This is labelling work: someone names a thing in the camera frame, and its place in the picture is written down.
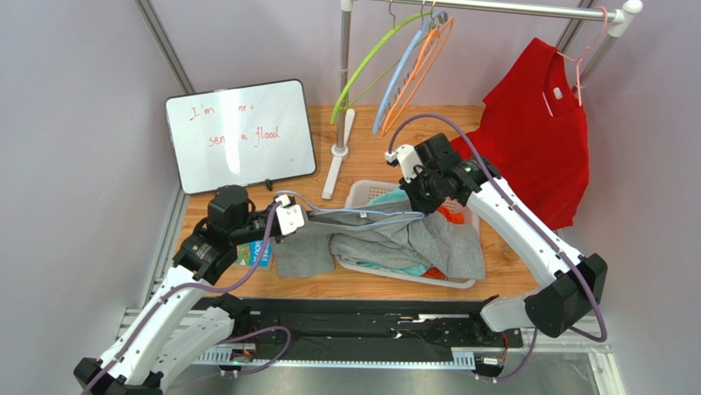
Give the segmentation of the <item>light blue wire hanger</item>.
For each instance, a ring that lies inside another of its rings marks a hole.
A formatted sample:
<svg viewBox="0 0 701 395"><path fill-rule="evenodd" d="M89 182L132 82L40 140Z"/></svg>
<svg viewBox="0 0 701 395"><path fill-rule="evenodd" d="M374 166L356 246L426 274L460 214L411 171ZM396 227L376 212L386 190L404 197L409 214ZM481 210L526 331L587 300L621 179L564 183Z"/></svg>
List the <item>light blue wire hanger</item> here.
<svg viewBox="0 0 701 395"><path fill-rule="evenodd" d="M313 205L306 197L301 193L297 193L292 190L281 190L274 192L274 199L286 196L289 199L298 198L302 203L308 208L307 217L325 217L328 214L343 214L356 216L362 220L359 225L354 225L355 228L359 229L374 229L389 225L404 225L412 222L422 221L425 219L426 214L417 211L378 211L378 210L368 210L363 208L321 208Z"/></svg>

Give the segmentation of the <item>grey t shirt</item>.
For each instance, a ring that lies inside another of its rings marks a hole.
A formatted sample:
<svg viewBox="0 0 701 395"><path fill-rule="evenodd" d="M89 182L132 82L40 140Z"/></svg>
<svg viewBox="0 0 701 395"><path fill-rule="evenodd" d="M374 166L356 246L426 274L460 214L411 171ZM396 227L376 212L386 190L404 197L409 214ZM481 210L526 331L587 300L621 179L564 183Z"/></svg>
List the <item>grey t shirt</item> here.
<svg viewBox="0 0 701 395"><path fill-rule="evenodd" d="M385 212L411 211L407 199L361 207ZM485 262L475 229L448 223L438 212L422 221L359 229L356 216L328 214L309 218L294 234L274 244L279 277L313 277L332 272L338 260L377 263L391 268L423 264L447 277L485 279Z"/></svg>

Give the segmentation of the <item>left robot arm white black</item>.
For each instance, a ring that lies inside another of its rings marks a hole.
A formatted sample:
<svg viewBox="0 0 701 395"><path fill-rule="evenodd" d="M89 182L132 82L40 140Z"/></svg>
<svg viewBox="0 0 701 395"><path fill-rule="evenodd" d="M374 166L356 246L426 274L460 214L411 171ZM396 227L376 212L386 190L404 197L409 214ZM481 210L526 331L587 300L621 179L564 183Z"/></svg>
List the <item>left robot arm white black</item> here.
<svg viewBox="0 0 701 395"><path fill-rule="evenodd" d="M218 188L207 214L180 245L172 266L131 326L97 358L74 369L84 394L163 394L214 345L251 337L250 309L233 296L258 270L262 256L236 282L216 283L238 258L241 245L295 233L305 211L289 194L257 210L239 185Z"/></svg>

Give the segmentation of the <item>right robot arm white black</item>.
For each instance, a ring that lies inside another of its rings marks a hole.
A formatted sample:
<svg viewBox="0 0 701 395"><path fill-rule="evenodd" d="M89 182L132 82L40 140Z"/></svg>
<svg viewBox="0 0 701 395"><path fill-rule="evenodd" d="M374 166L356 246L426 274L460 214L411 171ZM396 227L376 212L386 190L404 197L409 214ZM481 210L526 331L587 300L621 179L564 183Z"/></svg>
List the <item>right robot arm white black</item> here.
<svg viewBox="0 0 701 395"><path fill-rule="evenodd" d="M480 318L490 331L527 327L557 338L574 331L585 315L601 314L606 261L596 253L586 257L558 237L478 153L461 158L439 133L415 146L391 146L384 156L400 168L400 187L413 211L430 214L447 200L459 203L496 230L535 278L533 291L485 302Z"/></svg>

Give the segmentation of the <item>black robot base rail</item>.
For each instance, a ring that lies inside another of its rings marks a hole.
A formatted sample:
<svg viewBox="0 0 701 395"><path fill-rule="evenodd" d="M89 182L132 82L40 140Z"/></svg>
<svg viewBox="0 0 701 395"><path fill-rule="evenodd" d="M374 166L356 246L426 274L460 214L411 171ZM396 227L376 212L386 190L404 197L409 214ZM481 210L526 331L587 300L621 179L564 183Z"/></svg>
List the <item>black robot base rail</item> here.
<svg viewBox="0 0 701 395"><path fill-rule="evenodd" d="M248 317L224 345L221 366L261 365L469 369L498 375L525 341L519 329L493 332L481 302L421 300L245 299Z"/></svg>

